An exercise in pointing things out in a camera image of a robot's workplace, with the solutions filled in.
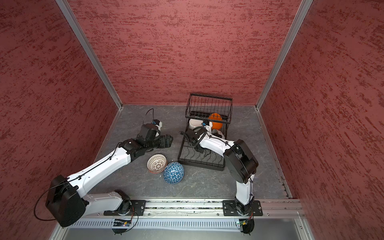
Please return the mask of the orange plastic bowl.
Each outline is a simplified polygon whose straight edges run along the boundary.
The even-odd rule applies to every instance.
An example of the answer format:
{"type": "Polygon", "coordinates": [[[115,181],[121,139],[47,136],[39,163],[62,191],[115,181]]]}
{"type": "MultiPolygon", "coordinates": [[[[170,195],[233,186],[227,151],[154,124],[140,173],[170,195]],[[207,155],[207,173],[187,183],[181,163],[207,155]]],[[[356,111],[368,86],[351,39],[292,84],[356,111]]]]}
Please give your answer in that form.
{"type": "Polygon", "coordinates": [[[213,113],[209,116],[210,123],[212,124],[212,130],[221,130],[223,127],[223,119],[218,113],[213,113]]]}

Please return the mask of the red patterned bowl underneath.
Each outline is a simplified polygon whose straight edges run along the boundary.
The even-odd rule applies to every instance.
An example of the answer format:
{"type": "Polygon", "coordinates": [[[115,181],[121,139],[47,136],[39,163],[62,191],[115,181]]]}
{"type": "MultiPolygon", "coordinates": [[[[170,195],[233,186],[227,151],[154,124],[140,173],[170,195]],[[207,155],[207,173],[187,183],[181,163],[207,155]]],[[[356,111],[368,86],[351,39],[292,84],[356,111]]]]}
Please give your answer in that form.
{"type": "Polygon", "coordinates": [[[153,174],[159,174],[168,165],[166,157],[162,154],[156,154],[147,161],[147,169],[153,174]]]}

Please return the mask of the white pink bowl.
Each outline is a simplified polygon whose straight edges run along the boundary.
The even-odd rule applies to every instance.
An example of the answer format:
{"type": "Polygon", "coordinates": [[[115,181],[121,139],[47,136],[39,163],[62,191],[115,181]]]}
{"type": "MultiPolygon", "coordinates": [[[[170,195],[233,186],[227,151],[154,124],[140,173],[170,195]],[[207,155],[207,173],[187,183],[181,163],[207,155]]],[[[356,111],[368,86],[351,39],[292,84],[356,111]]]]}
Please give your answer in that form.
{"type": "Polygon", "coordinates": [[[197,119],[189,119],[189,129],[193,130],[197,127],[202,127],[204,121],[197,119]]]}

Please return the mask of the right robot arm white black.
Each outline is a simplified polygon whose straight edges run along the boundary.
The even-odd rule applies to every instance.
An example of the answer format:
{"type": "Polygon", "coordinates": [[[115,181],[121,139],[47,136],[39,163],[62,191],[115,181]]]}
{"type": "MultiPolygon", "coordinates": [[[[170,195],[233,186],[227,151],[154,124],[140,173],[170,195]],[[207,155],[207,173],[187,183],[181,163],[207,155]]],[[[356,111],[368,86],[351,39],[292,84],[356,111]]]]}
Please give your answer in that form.
{"type": "Polygon", "coordinates": [[[206,128],[180,131],[189,146],[196,151],[210,150],[224,158],[231,176],[236,180],[236,210],[246,216],[254,201],[253,181],[259,163],[243,140],[229,141],[213,135],[206,128]]]}

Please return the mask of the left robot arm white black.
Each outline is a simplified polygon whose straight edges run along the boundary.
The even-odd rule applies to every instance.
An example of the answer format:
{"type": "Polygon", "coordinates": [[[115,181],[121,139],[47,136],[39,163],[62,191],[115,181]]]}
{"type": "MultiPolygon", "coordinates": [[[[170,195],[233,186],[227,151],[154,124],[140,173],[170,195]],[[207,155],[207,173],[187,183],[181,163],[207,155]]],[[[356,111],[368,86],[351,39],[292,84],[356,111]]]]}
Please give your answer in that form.
{"type": "Polygon", "coordinates": [[[104,158],[68,177],[57,176],[51,181],[46,208],[61,227],[68,227],[83,216],[112,212],[125,216],[132,212],[131,199],[121,190],[106,194],[89,194],[99,182],[128,165],[146,152],[165,149],[173,137],[161,134],[162,122],[154,120],[142,125],[134,139],[119,142],[104,158]]]}

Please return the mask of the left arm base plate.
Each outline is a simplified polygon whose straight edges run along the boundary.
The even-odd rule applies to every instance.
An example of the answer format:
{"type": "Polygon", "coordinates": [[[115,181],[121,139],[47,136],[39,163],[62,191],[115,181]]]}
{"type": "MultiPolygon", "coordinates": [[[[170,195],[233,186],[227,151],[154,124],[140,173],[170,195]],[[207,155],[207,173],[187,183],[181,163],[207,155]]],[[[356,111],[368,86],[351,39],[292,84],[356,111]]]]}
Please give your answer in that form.
{"type": "Polygon", "coordinates": [[[130,200],[130,202],[124,200],[122,204],[115,211],[104,211],[104,216],[118,216],[118,217],[128,217],[128,216],[143,216],[146,208],[146,200],[130,200]]]}

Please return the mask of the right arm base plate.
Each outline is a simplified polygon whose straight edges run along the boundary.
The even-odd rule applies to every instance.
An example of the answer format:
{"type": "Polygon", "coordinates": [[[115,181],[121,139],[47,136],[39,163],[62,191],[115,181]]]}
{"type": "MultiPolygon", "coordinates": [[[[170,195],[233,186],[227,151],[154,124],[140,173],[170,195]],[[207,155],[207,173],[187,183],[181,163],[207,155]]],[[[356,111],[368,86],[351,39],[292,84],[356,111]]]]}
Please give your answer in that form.
{"type": "Polygon", "coordinates": [[[254,217],[263,216],[263,209],[260,201],[251,201],[247,205],[242,205],[240,202],[232,200],[223,201],[224,216],[240,216],[250,217],[252,214],[254,217]]]}

